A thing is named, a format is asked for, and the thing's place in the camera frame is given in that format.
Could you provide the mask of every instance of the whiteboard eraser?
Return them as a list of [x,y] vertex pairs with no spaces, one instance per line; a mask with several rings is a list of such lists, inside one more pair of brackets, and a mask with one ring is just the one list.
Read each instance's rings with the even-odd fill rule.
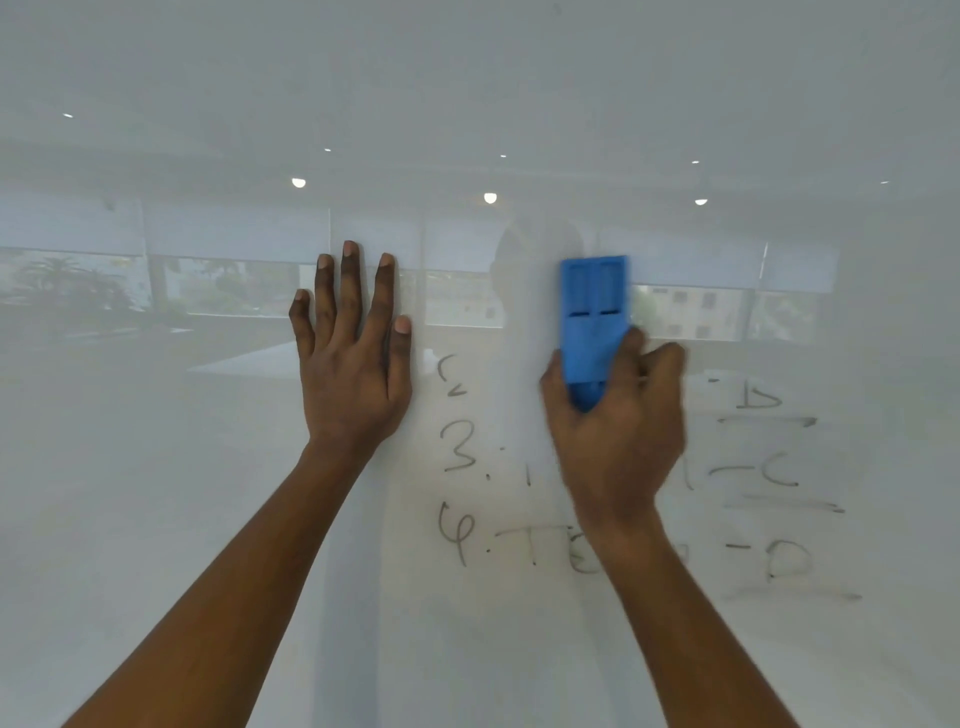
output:
[[625,255],[570,258],[560,264],[561,351],[574,405],[587,412],[603,397],[610,364],[630,327]]

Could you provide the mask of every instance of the knuckle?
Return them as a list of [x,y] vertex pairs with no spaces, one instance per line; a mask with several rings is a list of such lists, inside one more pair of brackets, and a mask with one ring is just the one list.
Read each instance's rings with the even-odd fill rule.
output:
[[666,354],[669,356],[674,363],[679,366],[684,366],[686,364],[686,349],[678,344],[676,341],[671,341],[669,344],[664,345],[666,348]]
[[340,310],[348,314],[360,313],[360,299],[355,296],[343,296],[340,299]]
[[370,304],[370,316],[372,319],[388,319],[393,309],[385,301],[374,301]]

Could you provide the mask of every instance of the handwritten number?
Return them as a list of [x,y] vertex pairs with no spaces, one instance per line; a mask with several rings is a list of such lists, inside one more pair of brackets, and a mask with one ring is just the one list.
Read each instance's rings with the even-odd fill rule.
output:
[[[444,501],[444,502],[441,504],[441,506],[440,506],[440,516],[437,517],[437,527],[440,528],[440,535],[441,535],[441,536],[443,536],[445,539],[447,539],[447,540],[448,540],[449,542],[451,542],[452,544],[456,544],[456,545],[457,545],[457,553],[460,554],[460,563],[463,564],[464,567],[466,567],[466,566],[467,566],[467,560],[464,559],[464,541],[467,539],[467,537],[468,537],[471,533],[473,533],[473,527],[476,525],[476,519],[475,519],[473,516],[471,516],[470,514],[466,514],[465,516],[463,516],[463,517],[457,522],[457,535],[456,535],[456,536],[448,536],[448,535],[446,534],[446,531],[444,531],[444,511],[445,511],[447,508],[449,508],[449,507],[450,507],[450,506],[448,506],[448,505],[446,504],[446,501]],[[468,526],[468,528],[467,528],[467,530],[466,530],[466,532],[465,532],[465,531],[464,531],[464,524],[465,524],[467,521],[470,521],[470,524],[469,524],[469,526]]]
[[460,465],[451,465],[449,468],[444,468],[444,473],[449,473],[450,471],[459,471],[463,468],[469,468],[471,465],[473,465],[477,461],[477,459],[472,455],[467,455],[465,452],[460,452],[460,448],[462,448],[467,443],[467,440],[473,437],[473,431],[475,427],[470,420],[454,420],[452,423],[448,423],[447,425],[444,425],[444,429],[440,431],[440,439],[442,440],[444,438],[444,435],[446,434],[447,430],[449,430],[454,425],[460,425],[460,424],[469,425],[470,432],[467,433],[467,437],[465,437],[463,440],[457,443],[457,445],[453,448],[453,454],[457,455],[458,457],[462,457],[465,460],[468,460],[469,462],[462,463]]
[[[456,354],[449,353],[445,357],[443,357],[440,361],[437,362],[437,374],[440,375],[440,379],[442,379],[443,381],[446,381],[446,377],[444,376],[444,362],[447,359],[452,358],[453,356],[456,356]],[[467,393],[467,390],[461,389],[462,386],[464,386],[463,383],[457,382],[456,384],[453,385],[453,389],[447,392],[446,395],[448,397],[460,397],[461,395],[465,395]]]

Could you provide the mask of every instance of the whiteboard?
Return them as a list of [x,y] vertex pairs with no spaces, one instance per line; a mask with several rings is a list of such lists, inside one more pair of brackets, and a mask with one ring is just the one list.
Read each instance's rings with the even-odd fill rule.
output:
[[414,400],[252,726],[664,724],[540,407],[581,255],[687,347],[658,506],[798,721],[956,723],[957,9],[55,10],[0,26],[0,722],[61,724],[289,473],[286,310],[352,238]]

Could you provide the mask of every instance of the palm tree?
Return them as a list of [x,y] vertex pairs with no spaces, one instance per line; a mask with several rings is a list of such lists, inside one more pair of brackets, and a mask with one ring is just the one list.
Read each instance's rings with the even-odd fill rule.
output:
[[32,288],[60,295],[67,283],[86,273],[71,257],[46,257],[23,267],[19,276]]

